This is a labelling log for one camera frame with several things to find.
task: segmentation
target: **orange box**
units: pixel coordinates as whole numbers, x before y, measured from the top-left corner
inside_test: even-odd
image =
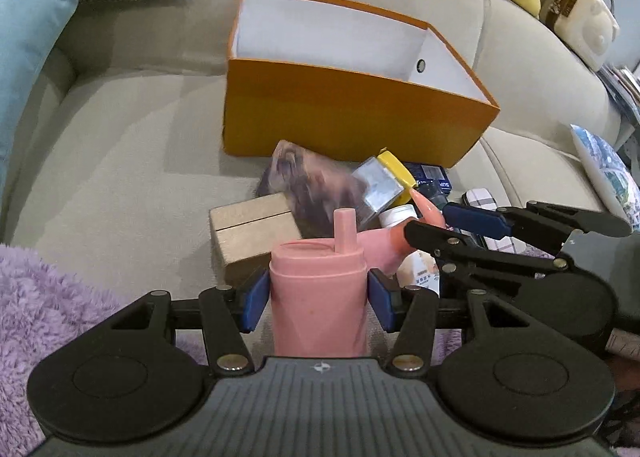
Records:
[[[226,83],[233,156],[288,140],[334,160],[388,148],[449,168],[500,110],[433,26],[350,0],[241,0]]]

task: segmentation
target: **blue package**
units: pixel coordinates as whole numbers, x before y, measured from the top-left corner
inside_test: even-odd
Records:
[[[444,195],[451,192],[451,183],[447,177],[444,168],[439,164],[422,164],[422,163],[402,163],[406,169],[414,176],[418,186],[431,181],[437,181]]]

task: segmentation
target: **yellow lid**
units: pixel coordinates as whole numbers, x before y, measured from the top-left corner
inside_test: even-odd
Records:
[[[404,187],[404,192],[402,192],[395,201],[390,204],[390,208],[393,206],[402,206],[403,204],[407,204],[411,201],[411,194],[409,193],[410,188],[417,188],[418,183],[415,181],[414,176],[411,175],[404,164],[400,163],[398,158],[394,156],[391,152],[383,148],[377,156],[377,160],[383,164],[393,175],[398,182]]]

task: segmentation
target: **blue pillow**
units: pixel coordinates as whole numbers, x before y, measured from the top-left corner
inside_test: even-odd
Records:
[[[582,166],[604,205],[640,231],[640,190],[619,155],[589,130],[578,125],[571,128]]]
[[[0,198],[31,87],[78,0],[0,0]]]

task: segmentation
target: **small wooden box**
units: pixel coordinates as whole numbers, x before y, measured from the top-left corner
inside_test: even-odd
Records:
[[[268,267],[274,246],[301,238],[283,193],[213,208],[209,225],[213,270],[228,285]]]

